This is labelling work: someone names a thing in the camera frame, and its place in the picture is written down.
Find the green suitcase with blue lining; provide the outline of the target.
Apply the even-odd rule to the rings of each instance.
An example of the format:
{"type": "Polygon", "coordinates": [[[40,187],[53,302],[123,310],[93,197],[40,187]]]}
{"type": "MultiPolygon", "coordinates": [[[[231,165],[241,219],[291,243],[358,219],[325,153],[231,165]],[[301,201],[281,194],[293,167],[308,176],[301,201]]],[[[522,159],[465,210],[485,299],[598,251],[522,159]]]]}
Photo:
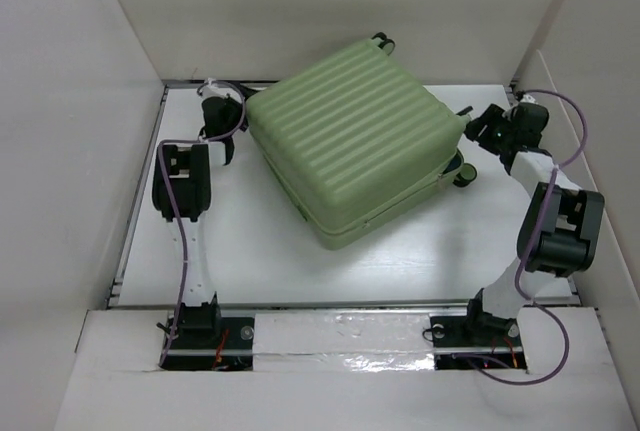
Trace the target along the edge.
{"type": "Polygon", "coordinates": [[[248,98],[249,131],[323,247],[344,248],[449,186],[471,117],[379,32],[248,98]]]}

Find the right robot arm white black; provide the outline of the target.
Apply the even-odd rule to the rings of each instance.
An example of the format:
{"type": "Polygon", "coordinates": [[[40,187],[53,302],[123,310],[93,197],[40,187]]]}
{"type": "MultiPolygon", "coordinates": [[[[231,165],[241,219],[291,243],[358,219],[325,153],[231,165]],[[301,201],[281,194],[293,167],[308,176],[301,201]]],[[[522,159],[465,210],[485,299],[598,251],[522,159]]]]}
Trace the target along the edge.
{"type": "Polygon", "coordinates": [[[594,260],[605,199],[572,182],[540,148],[548,122],[548,110],[536,103],[509,110],[492,104],[465,129],[466,138],[497,156],[530,198],[514,261],[468,303],[462,332],[474,344],[506,336],[540,291],[586,271],[594,260]]]}

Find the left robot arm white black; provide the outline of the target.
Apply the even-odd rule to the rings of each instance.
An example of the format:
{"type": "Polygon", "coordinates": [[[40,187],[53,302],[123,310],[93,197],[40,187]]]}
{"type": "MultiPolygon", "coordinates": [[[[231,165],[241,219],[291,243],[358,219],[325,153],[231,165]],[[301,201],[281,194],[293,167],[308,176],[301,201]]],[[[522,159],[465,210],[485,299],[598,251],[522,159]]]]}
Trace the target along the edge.
{"type": "Polygon", "coordinates": [[[229,165],[234,135],[248,128],[245,96],[235,85],[204,84],[197,89],[202,125],[193,139],[169,138],[156,147],[152,205],[168,225],[180,260],[178,298],[173,316],[160,325],[166,343],[190,337],[201,347],[222,338],[221,312],[202,243],[204,221],[212,204],[212,168],[229,165]]]}

